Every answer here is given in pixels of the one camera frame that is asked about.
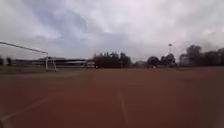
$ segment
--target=overcast sky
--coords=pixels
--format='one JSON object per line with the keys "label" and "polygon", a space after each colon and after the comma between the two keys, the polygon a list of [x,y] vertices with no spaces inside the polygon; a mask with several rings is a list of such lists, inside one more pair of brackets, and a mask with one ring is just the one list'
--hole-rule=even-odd
{"label": "overcast sky", "polygon": [[[223,0],[0,0],[0,40],[69,58],[175,55],[224,47]],[[0,53],[35,56],[0,46]]]}

